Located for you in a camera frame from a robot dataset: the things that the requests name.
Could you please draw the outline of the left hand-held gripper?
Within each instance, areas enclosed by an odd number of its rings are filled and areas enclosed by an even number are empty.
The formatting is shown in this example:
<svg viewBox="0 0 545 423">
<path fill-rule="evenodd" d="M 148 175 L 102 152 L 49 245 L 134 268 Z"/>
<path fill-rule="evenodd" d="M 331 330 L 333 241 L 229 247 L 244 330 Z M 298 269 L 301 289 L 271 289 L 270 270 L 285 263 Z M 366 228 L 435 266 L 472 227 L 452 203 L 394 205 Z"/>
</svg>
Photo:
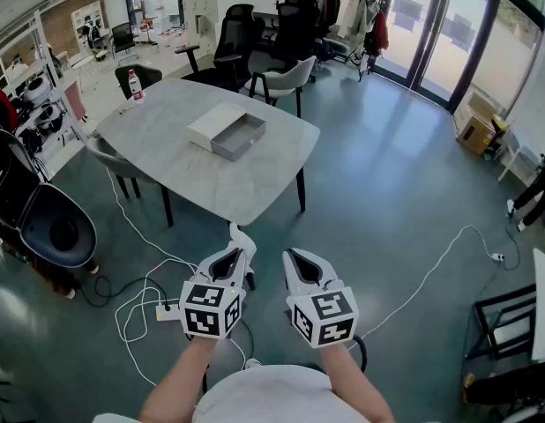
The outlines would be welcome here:
<svg viewBox="0 0 545 423">
<path fill-rule="evenodd" d="M 215 339 L 229 335 L 243 316 L 245 281 L 255 282 L 255 254 L 255 249 L 226 248 L 200 263 L 197 274 L 184 282 L 179 300 L 185 334 Z"/>
</svg>

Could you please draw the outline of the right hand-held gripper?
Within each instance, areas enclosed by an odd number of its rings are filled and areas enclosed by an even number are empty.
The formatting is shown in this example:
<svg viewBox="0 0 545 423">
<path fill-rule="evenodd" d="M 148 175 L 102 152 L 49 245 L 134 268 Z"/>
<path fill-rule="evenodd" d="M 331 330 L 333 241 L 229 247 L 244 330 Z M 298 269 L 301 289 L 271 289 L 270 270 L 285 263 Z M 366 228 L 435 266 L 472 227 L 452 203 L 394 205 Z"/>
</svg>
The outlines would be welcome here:
<svg viewBox="0 0 545 423">
<path fill-rule="evenodd" d="M 313 349 L 350 341 L 359 309 L 349 286 L 324 258 L 291 248 L 282 253 L 291 326 Z"/>
</svg>

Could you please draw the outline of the white grey box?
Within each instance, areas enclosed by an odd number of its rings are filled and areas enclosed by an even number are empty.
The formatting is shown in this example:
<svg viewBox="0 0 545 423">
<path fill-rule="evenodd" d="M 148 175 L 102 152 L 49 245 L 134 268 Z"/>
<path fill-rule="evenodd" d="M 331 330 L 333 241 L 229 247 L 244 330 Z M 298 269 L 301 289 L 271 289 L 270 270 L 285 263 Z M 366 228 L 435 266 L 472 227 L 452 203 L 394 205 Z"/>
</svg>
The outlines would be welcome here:
<svg viewBox="0 0 545 423">
<path fill-rule="evenodd" d="M 191 123 L 187 132 L 194 145 L 235 162 L 265 134 L 265 127 L 264 120 L 245 108 L 221 102 Z"/>
</svg>

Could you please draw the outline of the person's right forearm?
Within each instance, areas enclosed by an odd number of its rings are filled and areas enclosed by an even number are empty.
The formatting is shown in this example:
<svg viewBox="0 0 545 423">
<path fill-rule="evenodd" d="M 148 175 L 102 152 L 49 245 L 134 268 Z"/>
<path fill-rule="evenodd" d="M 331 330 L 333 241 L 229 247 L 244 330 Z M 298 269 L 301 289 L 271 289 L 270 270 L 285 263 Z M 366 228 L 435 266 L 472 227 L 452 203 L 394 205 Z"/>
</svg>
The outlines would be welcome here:
<svg viewBox="0 0 545 423">
<path fill-rule="evenodd" d="M 389 405 L 343 344 L 319 349 L 332 391 L 369 423 L 395 423 Z"/>
</svg>

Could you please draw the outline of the person's left forearm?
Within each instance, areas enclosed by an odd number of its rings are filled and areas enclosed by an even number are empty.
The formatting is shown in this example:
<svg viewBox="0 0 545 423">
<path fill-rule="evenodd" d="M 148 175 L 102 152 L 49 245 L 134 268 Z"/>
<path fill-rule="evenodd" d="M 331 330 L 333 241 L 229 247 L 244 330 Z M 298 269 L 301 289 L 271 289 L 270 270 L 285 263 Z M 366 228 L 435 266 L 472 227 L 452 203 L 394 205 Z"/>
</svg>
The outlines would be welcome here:
<svg viewBox="0 0 545 423">
<path fill-rule="evenodd" d="M 140 423 L 191 423 L 217 339 L 194 337 L 146 399 Z"/>
</svg>

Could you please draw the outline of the brown cardboard box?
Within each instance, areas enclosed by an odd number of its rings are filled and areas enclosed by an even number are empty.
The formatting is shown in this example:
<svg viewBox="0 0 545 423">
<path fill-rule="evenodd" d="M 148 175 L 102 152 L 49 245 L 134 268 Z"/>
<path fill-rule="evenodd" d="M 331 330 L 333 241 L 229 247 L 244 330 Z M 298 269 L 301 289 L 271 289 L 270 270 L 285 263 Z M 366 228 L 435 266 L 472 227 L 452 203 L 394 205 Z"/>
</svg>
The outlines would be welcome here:
<svg viewBox="0 0 545 423">
<path fill-rule="evenodd" d="M 455 137 L 468 151 L 482 155 L 505 133 L 496 108 L 478 91 L 468 92 L 453 114 Z"/>
</svg>

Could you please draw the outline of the person's white shirt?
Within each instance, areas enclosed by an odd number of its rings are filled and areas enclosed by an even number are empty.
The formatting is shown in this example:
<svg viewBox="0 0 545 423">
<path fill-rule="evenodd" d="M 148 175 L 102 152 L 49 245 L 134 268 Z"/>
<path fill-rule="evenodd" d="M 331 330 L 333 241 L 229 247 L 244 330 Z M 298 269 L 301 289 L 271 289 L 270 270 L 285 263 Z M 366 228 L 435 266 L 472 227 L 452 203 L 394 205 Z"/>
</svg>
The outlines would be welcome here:
<svg viewBox="0 0 545 423">
<path fill-rule="evenodd" d="M 296 365 L 251 367 L 212 386 L 192 423 L 367 423 L 327 375 Z"/>
</svg>

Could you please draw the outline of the light grey shell chair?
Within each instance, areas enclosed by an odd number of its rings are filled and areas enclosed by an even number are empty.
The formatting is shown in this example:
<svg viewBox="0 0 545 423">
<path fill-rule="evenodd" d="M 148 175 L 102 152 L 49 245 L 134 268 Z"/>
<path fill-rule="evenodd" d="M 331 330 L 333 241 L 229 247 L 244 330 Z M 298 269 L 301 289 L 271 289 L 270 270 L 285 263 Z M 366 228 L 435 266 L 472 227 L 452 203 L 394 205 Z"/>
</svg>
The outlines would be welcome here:
<svg viewBox="0 0 545 423">
<path fill-rule="evenodd" d="M 315 56 L 298 61 L 289 71 L 279 73 L 267 71 L 254 72 L 252 78 L 246 82 L 244 89 L 249 92 L 251 98 L 258 96 L 265 99 L 268 105 L 276 106 L 279 99 L 295 94 L 296 116 L 302 117 L 301 94 L 303 86 L 308 82 L 311 71 L 316 61 Z"/>
</svg>

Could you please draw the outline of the clear water bottle red label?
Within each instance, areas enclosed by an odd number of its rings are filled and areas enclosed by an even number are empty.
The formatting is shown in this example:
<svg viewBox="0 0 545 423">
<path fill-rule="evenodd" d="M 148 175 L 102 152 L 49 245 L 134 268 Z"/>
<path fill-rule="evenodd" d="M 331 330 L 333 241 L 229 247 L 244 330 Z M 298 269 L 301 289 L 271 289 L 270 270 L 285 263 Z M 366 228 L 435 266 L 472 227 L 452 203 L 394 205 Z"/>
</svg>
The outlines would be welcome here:
<svg viewBox="0 0 545 423">
<path fill-rule="evenodd" d="M 130 69 L 128 70 L 128 84 L 131 91 L 131 96 L 137 104 L 144 101 L 144 92 L 137 73 Z"/>
</svg>

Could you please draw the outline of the black low-back chair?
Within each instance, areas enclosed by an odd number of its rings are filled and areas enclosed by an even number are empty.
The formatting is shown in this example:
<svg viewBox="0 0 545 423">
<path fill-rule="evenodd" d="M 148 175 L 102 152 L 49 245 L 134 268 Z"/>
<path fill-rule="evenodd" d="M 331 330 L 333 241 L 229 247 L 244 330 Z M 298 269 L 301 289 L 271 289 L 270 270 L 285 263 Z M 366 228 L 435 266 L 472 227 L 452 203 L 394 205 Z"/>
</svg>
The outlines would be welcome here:
<svg viewBox="0 0 545 423">
<path fill-rule="evenodd" d="M 129 71 L 134 71 L 143 89 L 159 82 L 163 78 L 160 70 L 138 63 L 128 64 L 115 68 L 115 76 L 126 100 L 132 97 L 129 85 Z"/>
</svg>

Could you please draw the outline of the black mesh office chair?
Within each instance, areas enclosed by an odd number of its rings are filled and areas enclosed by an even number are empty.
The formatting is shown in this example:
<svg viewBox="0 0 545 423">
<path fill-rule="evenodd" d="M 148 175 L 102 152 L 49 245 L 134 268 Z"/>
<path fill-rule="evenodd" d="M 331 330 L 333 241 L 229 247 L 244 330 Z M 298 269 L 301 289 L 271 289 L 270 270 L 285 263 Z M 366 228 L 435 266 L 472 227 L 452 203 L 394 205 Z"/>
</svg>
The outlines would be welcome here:
<svg viewBox="0 0 545 423">
<path fill-rule="evenodd" d="M 276 8 L 279 26 L 269 56 L 283 63 L 275 71 L 286 72 L 315 55 L 319 9 L 314 0 L 285 0 Z"/>
<path fill-rule="evenodd" d="M 214 54 L 213 67 L 200 70 L 194 51 L 199 45 L 179 48 L 185 53 L 192 73 L 183 79 L 227 89 L 238 93 L 250 79 L 249 60 L 265 29 L 262 18 L 254 16 L 252 4 L 234 4 L 221 24 L 220 39 Z"/>
</svg>

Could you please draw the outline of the white metal shelf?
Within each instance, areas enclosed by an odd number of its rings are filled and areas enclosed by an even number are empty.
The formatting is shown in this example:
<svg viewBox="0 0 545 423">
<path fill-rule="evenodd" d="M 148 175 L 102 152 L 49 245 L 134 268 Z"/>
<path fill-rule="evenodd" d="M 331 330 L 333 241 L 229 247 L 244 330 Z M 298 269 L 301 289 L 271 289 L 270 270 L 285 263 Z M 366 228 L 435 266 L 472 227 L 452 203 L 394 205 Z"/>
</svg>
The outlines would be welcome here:
<svg viewBox="0 0 545 423">
<path fill-rule="evenodd" d="M 36 57 L 6 66 L 6 55 L 16 53 L 26 41 L 33 43 Z M 71 85 L 58 77 L 46 42 L 41 14 L 0 41 L 0 89 L 9 99 L 18 99 L 28 110 L 14 134 L 33 144 L 40 167 L 55 175 L 86 143 L 86 135 L 68 98 Z"/>
</svg>

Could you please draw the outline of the black visitor chair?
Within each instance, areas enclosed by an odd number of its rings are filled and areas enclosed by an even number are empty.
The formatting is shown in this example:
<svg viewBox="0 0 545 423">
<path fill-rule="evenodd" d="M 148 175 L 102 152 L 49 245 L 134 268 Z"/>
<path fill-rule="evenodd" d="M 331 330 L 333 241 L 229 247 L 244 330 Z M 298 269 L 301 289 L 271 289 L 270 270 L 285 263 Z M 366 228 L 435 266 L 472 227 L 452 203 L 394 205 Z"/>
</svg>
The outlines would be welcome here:
<svg viewBox="0 0 545 423">
<path fill-rule="evenodd" d="M 137 45 L 129 22 L 113 27 L 109 42 L 117 66 L 133 58 L 139 59 Z"/>
</svg>

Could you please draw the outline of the clothes rack with garments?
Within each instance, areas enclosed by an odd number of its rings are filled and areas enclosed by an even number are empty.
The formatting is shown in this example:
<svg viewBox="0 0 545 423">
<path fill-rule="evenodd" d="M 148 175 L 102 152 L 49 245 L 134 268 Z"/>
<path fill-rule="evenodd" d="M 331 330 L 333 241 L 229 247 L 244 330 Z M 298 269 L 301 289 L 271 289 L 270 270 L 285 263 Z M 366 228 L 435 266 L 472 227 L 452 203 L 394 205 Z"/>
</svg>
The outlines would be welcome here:
<svg viewBox="0 0 545 423">
<path fill-rule="evenodd" d="M 383 46 L 376 42 L 376 24 L 384 0 L 313 0 L 319 9 L 316 47 L 323 61 L 337 60 L 359 77 L 372 72 Z"/>
</svg>

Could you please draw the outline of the white display cabinet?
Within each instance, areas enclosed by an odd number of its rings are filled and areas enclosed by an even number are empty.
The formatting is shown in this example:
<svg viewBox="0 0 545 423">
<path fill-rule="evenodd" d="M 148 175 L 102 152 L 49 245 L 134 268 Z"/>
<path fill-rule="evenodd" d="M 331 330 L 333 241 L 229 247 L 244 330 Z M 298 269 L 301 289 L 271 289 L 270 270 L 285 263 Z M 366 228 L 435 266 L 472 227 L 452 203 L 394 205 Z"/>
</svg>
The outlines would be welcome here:
<svg viewBox="0 0 545 423">
<path fill-rule="evenodd" d="M 71 23 L 80 54 L 89 51 L 89 37 L 92 37 L 92 50 L 100 50 L 108 45 L 109 30 L 100 1 L 74 11 L 71 14 Z"/>
</svg>

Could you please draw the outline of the black metal frame stand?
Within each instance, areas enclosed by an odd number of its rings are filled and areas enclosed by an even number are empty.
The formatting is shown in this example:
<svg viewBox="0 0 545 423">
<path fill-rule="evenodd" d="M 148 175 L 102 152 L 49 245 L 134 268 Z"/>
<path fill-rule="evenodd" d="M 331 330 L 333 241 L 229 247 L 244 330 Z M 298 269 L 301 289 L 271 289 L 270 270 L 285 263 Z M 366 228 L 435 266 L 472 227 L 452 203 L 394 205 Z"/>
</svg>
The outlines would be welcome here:
<svg viewBox="0 0 545 423">
<path fill-rule="evenodd" d="M 480 334 L 465 354 L 466 360 L 489 356 L 505 359 L 530 354 L 534 345 L 536 285 L 477 301 L 474 304 Z"/>
</svg>

